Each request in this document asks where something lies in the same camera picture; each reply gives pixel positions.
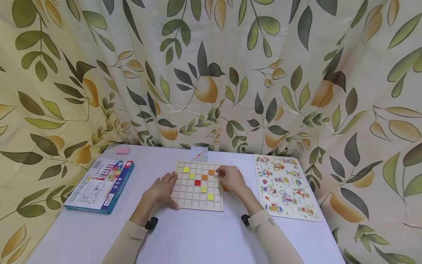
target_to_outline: white tablecloth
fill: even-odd
[[[135,162],[119,201],[111,215],[64,209],[42,239],[27,264],[100,263],[125,221],[136,208],[142,193],[178,161],[188,161],[190,150],[128,146],[129,155],[116,155],[118,145],[103,153],[105,158]],[[209,152],[208,162],[235,165],[257,196],[253,155]],[[141,247],[136,263],[142,264],[266,264],[255,234],[246,228],[246,214],[233,193],[225,193],[224,212],[156,208],[151,216],[159,219]],[[325,219],[311,222],[274,217],[305,263],[344,263]]]

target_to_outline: left hand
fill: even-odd
[[[154,201],[160,201],[170,208],[179,209],[179,205],[170,197],[174,183],[177,180],[177,173],[166,173],[162,179],[157,178],[153,185],[145,191],[144,196]]]

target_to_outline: puzzle board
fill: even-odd
[[[321,210],[297,159],[254,155],[261,205],[272,216],[321,222]]]
[[[191,147],[189,160],[196,161],[196,162],[207,162],[208,148],[207,147]]]
[[[215,170],[220,165],[202,162],[178,162],[171,198],[180,208],[224,211],[223,187]]]

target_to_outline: leaf print curtain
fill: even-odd
[[[0,3],[0,261],[109,144],[300,159],[347,263],[417,263],[417,0]]]

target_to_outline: blue box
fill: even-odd
[[[69,210],[111,214],[134,167],[133,161],[98,158],[64,206]]]

